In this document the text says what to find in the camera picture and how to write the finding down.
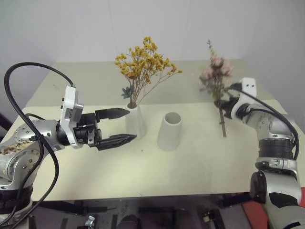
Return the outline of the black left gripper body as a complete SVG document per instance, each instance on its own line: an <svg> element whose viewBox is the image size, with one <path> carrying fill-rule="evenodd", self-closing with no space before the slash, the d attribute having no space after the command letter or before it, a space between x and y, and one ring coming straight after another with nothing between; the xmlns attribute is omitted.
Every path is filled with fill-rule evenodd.
<svg viewBox="0 0 305 229"><path fill-rule="evenodd" d="M77 142L101 149L102 132L98 128L99 122L100 120L96 113L82 114L79 122L73 129Z"/></svg>

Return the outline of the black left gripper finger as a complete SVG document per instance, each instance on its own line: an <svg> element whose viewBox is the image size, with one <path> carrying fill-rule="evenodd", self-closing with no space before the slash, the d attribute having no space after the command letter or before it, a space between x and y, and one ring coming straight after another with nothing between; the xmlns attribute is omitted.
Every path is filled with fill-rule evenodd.
<svg viewBox="0 0 305 229"><path fill-rule="evenodd" d="M97 149L101 151L111 148L117 148L131 142L136 137L137 135L131 135L131 134L112 135L109 138L98 140Z"/></svg>
<svg viewBox="0 0 305 229"><path fill-rule="evenodd" d="M101 119L117 119L127 114L129 114L129 110L123 108L109 108L95 111L97 121Z"/></svg>

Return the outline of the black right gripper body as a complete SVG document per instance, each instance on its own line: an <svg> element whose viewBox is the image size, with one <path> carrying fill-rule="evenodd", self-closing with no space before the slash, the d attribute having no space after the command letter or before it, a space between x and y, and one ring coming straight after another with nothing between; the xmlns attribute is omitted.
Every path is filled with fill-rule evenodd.
<svg viewBox="0 0 305 229"><path fill-rule="evenodd" d="M227 107L230 107L233 110L233 107L237 104L239 99L240 99L240 97L236 97L236 96L229 97L229 101L228 101Z"/></svg>

